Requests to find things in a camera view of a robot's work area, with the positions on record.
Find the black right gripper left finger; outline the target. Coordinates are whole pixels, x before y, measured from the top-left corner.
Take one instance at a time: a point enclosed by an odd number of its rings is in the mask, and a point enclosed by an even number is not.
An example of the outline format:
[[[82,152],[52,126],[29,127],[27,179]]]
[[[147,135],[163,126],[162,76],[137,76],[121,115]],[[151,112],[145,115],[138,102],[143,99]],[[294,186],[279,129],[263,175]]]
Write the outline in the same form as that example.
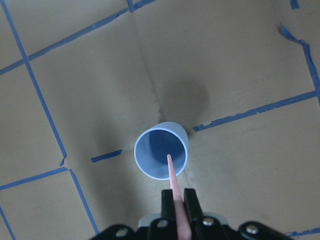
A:
[[[171,189],[161,191],[161,219],[170,225],[175,224],[175,203]]]

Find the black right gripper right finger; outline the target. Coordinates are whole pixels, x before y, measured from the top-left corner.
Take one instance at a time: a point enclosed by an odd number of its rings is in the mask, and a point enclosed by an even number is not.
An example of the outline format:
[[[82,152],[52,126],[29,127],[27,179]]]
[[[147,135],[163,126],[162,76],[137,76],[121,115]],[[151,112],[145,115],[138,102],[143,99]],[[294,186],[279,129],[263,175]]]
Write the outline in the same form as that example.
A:
[[[183,196],[188,221],[193,224],[204,216],[196,190],[194,188],[185,188]]]

